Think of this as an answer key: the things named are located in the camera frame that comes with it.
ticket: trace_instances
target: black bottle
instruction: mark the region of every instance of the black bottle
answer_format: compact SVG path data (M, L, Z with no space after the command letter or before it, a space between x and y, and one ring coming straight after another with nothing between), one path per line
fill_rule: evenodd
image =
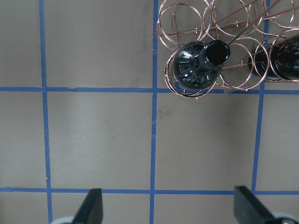
M229 46L219 40L210 43L191 42L174 56L172 69L177 82L188 90L211 86L220 74L221 66L230 56Z
M265 73L267 67L265 53L257 53L255 58L255 66L260 75ZM278 74L281 78L286 80L299 79L299 37L292 38L281 44L272 47L270 57L273 69L270 67L267 77L277 77Z

